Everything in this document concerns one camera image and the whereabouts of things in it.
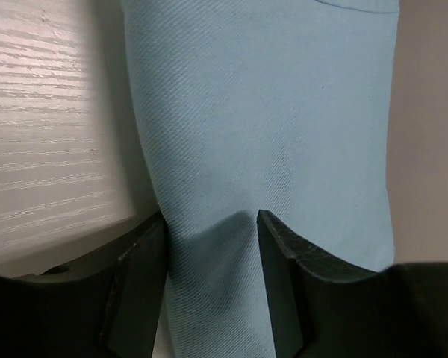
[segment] light blue pant leg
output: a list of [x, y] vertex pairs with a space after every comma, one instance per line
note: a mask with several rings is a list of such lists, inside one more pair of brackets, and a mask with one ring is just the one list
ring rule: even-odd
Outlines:
[[144, 154], [172, 234], [177, 357], [274, 357], [255, 218], [392, 262], [397, 0], [123, 0]]

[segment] light blue fabric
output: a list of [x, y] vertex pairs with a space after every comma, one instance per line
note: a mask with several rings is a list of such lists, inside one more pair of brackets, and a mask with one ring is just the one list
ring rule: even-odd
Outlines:
[[398, 1], [122, 7], [140, 138], [172, 235], [176, 356], [274, 357], [258, 209], [352, 263], [393, 260], [385, 153]]

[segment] beige wall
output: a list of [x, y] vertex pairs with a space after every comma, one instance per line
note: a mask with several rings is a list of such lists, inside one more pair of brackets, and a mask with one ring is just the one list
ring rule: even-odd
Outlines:
[[388, 136], [396, 260], [448, 260], [448, 0], [402, 0]]

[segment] twill fabric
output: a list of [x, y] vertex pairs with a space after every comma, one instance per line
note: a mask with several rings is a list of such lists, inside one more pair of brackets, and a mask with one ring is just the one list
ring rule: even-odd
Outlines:
[[273, 358], [256, 217], [393, 261], [397, 0], [122, 0], [134, 111], [169, 225], [178, 358]]

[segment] wood grain surface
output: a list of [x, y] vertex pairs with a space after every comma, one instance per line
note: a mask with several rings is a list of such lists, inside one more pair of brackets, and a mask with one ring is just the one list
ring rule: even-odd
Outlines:
[[0, 274], [71, 260], [156, 209], [119, 1], [0, 0]]

